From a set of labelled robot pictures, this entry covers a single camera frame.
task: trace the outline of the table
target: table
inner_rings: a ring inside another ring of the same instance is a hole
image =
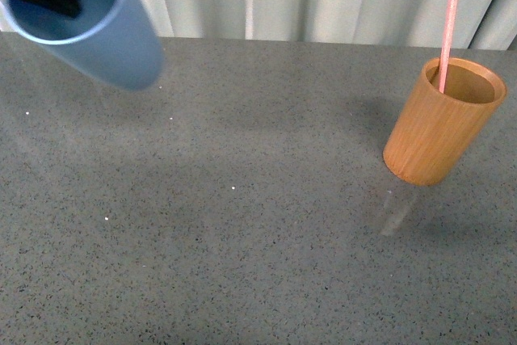
[[[516,343],[517,53],[452,173],[382,149],[435,48],[164,39],[156,86],[0,35],[0,343]]]

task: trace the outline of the blue cup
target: blue cup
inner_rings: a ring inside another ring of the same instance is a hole
[[[163,49],[141,0],[79,0],[73,19],[20,0],[4,2],[20,35],[100,81],[140,90],[162,70]]]

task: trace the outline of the wooden cup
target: wooden cup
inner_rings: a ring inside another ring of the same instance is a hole
[[[442,94],[438,66],[439,58],[423,66],[383,153],[386,166],[415,185],[442,181],[507,93],[490,69],[450,58]]]

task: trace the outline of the cup rim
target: cup rim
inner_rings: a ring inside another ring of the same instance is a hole
[[[427,78],[427,72],[429,70],[432,70],[433,68],[436,68],[436,75],[438,74],[438,67],[439,67],[439,58],[435,57],[430,59],[422,68],[422,75],[425,79],[426,85],[430,87],[434,93],[442,96],[444,99],[450,99],[451,101],[461,103],[461,104],[468,104],[472,106],[486,106],[486,105],[499,105],[508,94],[508,88],[506,86],[506,83],[500,78],[494,71],[491,69],[478,64],[474,61],[465,60],[464,58],[458,58],[458,57],[450,57],[449,58],[449,65],[456,65],[461,66],[467,70],[472,71],[473,73],[483,77],[493,88],[494,88],[494,100],[489,101],[488,103],[470,103],[467,101],[455,99],[452,96],[446,95],[444,93],[441,93],[437,88],[435,88],[429,79]]]
[[[14,14],[13,14],[12,9],[11,9],[11,5],[9,3],[9,0],[6,0],[2,4],[3,4],[3,6],[5,7],[5,10],[6,10],[5,16],[6,16],[7,22],[14,28],[14,30],[17,33],[19,33],[21,36],[24,36],[28,40],[36,42],[37,44],[46,44],[46,45],[58,46],[58,45],[62,45],[62,44],[73,44],[73,43],[85,40],[85,39],[95,35],[99,31],[101,31],[102,29],[104,29],[116,17],[116,15],[120,12],[120,4],[123,1],[124,0],[115,0],[113,2],[113,5],[111,6],[110,10],[108,11],[108,13],[106,15],[104,15],[104,17],[102,19],[100,19],[100,21],[97,24],[95,24],[92,28],[90,28],[89,30],[83,32],[82,34],[79,34],[78,36],[73,36],[73,37],[70,37],[70,38],[66,38],[65,40],[44,40],[42,38],[38,38],[37,36],[29,34],[23,28],[21,28],[19,26],[18,22],[16,21],[16,18],[15,18]]]

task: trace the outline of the wood grain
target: wood grain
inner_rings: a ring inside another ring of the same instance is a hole
[[[507,94],[497,74],[460,58],[450,59],[442,94],[438,65],[423,66],[383,153],[397,177],[416,185],[441,182]]]

